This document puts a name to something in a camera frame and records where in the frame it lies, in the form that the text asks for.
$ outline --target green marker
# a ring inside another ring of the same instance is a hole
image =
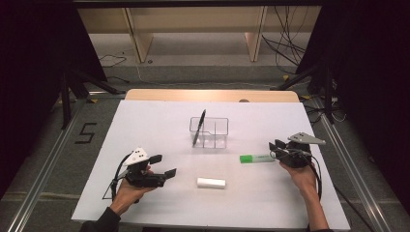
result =
[[[270,155],[241,155],[239,156],[241,163],[252,163],[252,162],[271,162],[275,161],[275,158]]]

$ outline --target black pen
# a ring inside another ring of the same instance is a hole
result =
[[[206,113],[206,109],[204,109],[201,115],[201,119],[199,119],[198,129],[196,130],[195,138],[193,139],[193,142],[192,142],[192,147],[195,146],[196,140],[198,139],[199,130],[201,130],[202,124],[204,123],[205,113]]]

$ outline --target person's left hand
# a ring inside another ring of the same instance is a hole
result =
[[[150,168],[151,166],[147,167],[148,173],[153,173]],[[120,216],[124,212],[126,212],[130,205],[132,205],[136,200],[141,199],[146,192],[152,191],[154,189],[156,188],[137,188],[130,185],[130,183],[126,179],[123,179],[118,189],[117,195],[115,196],[114,201],[109,206],[109,208],[111,208],[112,211]]]

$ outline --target white tape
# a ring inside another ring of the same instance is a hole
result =
[[[199,188],[202,189],[225,189],[226,186],[225,180],[208,179],[201,177],[198,177],[196,184]]]

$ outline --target transparent container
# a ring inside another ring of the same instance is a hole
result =
[[[198,130],[200,117],[190,118],[190,135],[192,142]],[[227,118],[204,118],[194,148],[226,148],[228,136]]]

